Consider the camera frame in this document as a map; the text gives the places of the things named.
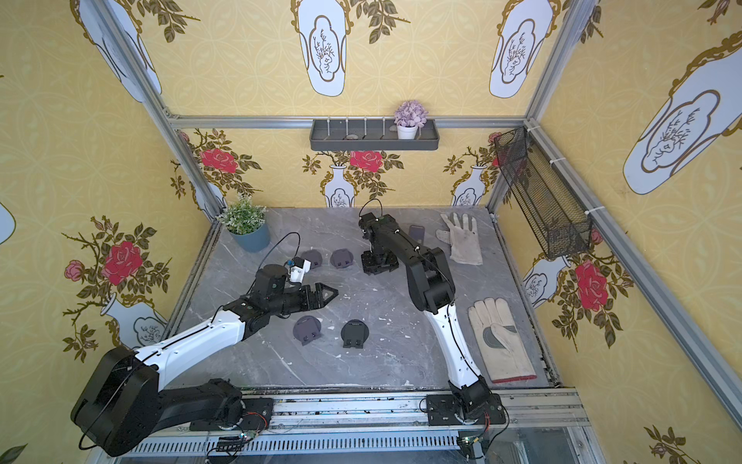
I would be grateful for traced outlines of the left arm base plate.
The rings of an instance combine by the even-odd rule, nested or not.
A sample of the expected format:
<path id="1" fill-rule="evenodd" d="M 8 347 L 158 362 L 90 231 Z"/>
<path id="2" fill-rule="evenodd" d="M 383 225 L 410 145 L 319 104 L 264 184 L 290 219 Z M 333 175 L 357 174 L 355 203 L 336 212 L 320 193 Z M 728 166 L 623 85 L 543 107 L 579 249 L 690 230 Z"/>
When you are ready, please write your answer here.
<path id="1" fill-rule="evenodd" d="M 229 412 L 225 419 L 193 421 L 189 431 L 256 431 L 269 428 L 274 400 L 271 397 L 243 398 L 236 413 Z"/>

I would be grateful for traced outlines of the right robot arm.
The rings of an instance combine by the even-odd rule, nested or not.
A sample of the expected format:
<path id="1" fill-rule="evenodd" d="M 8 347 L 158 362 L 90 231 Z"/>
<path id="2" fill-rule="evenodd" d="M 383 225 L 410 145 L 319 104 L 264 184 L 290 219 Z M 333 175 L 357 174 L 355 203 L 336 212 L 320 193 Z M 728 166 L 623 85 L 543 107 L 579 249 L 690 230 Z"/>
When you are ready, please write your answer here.
<path id="1" fill-rule="evenodd" d="M 469 421 L 488 414 L 492 392 L 465 342 L 455 306 L 455 284 L 444 252 L 414 241 L 390 215 L 361 214 L 359 228 L 370 244 L 361 255 L 365 274 L 405 268 L 410 298 L 424 313 L 440 344 L 460 417 Z"/>

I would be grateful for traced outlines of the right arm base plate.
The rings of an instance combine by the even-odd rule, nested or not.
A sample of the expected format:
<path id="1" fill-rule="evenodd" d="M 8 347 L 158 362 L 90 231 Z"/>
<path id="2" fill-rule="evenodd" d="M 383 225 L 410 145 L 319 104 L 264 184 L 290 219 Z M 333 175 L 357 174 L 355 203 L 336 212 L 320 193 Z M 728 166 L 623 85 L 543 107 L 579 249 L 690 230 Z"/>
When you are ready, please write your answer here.
<path id="1" fill-rule="evenodd" d="M 497 394 L 477 398 L 473 404 L 453 394 L 425 396 L 423 411 L 429 425 L 504 425 L 504 406 Z"/>

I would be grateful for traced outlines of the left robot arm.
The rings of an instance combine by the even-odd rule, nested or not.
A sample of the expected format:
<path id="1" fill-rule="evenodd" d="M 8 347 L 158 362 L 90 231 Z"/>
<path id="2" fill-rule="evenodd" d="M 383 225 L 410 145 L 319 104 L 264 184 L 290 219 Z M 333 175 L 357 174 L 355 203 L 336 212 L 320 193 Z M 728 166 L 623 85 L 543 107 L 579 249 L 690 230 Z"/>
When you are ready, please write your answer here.
<path id="1" fill-rule="evenodd" d="M 302 285 L 289 276 L 285 267 L 267 265 L 247 293 L 202 323 L 153 345 L 111 349 L 73 406 L 71 421 L 110 456 L 126 454 L 154 432 L 183 423 L 240 426 L 243 394 L 228 381 L 216 378 L 179 389 L 170 385 L 208 357 L 257 334 L 272 317 L 322 309 L 338 295 L 321 282 Z"/>

